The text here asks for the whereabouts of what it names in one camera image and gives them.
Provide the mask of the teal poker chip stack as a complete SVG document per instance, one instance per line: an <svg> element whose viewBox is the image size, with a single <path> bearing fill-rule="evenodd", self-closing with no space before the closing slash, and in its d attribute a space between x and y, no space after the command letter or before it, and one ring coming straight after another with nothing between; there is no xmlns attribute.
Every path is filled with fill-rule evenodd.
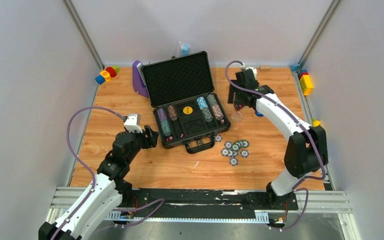
<svg viewBox="0 0 384 240"><path fill-rule="evenodd" d="M161 129L162 129L162 131L163 131L163 135L164 135L165 137L169 137L169 136L172 134L172 130L171 130L169 121L168 121L167 119L162 120L162 121L160 122L160 125L161 125Z"/></svg>

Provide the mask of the yellow big blind button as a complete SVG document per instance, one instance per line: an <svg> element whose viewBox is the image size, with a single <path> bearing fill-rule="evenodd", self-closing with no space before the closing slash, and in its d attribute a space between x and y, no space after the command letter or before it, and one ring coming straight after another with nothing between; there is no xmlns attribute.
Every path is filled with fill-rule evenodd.
<svg viewBox="0 0 384 240"><path fill-rule="evenodd" d="M191 107L191 106L185 106L183 109L182 109L182 112L183 114L185 115L190 115L192 114L194 111L194 109Z"/></svg>

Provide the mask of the blue small blind button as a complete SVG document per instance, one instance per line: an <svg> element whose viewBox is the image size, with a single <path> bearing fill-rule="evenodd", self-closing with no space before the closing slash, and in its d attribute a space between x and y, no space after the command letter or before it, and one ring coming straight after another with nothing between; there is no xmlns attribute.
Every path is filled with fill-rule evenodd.
<svg viewBox="0 0 384 240"><path fill-rule="evenodd" d="M258 111L255 111L255 115L258 116L258 117L263 117L264 115Z"/></svg>

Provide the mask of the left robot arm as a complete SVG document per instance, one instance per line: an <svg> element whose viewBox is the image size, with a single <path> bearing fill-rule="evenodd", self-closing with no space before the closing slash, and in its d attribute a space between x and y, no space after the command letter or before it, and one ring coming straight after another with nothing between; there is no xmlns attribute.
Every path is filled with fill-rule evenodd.
<svg viewBox="0 0 384 240"><path fill-rule="evenodd" d="M156 147L158 136L148 125L141 131L118 133L91 184L61 217L42 224L38 239L87 240L113 209L129 206L132 184L124 178L130 163L140 150Z"/></svg>

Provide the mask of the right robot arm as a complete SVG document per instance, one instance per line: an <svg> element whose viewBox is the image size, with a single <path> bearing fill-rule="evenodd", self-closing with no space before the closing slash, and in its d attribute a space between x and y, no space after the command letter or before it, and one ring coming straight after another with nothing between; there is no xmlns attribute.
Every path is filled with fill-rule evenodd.
<svg viewBox="0 0 384 240"><path fill-rule="evenodd" d="M287 141L284 169L266 186L265 201L272 209L283 205L305 179L328 163L326 131L312 126L290 111L267 85L259 85L251 68L236 72L230 80L228 103L247 106L266 117Z"/></svg>

